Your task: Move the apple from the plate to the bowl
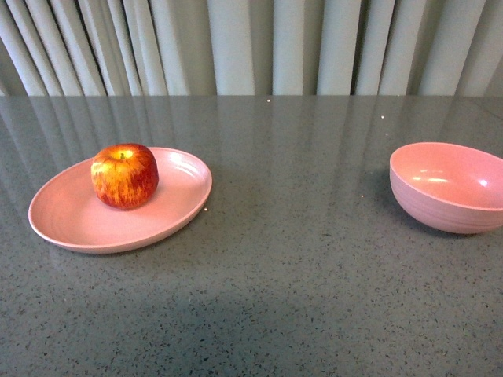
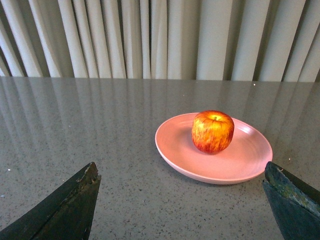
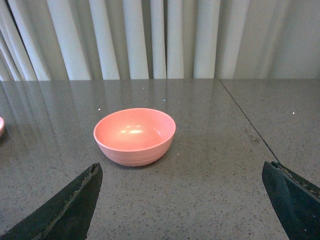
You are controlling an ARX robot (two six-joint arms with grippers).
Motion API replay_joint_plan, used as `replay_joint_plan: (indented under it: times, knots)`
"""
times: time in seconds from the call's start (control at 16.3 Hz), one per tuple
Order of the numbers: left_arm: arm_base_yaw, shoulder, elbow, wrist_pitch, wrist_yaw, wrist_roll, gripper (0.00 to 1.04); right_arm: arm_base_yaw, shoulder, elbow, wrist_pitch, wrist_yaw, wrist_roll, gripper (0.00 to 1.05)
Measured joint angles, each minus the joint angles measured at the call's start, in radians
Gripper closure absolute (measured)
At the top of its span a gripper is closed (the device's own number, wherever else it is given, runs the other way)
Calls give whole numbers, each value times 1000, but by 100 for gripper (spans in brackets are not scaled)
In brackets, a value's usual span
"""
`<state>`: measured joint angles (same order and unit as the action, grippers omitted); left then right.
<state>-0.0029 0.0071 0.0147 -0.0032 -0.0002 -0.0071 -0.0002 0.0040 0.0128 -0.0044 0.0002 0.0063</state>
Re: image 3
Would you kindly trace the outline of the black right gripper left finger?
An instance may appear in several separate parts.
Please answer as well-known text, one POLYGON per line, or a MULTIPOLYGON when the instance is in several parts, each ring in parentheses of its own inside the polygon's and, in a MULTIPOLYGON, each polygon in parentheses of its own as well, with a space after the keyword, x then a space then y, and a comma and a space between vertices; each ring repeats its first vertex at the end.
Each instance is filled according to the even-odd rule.
POLYGON ((85 240, 101 190, 103 170, 94 163, 2 240, 85 240))

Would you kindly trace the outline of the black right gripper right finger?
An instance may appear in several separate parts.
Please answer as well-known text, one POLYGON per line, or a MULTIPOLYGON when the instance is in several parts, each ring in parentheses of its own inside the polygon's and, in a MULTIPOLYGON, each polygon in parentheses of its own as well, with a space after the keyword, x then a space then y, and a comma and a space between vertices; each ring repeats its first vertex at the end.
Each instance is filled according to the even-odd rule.
POLYGON ((320 188, 284 165, 266 161, 262 182, 290 240, 320 238, 320 188))

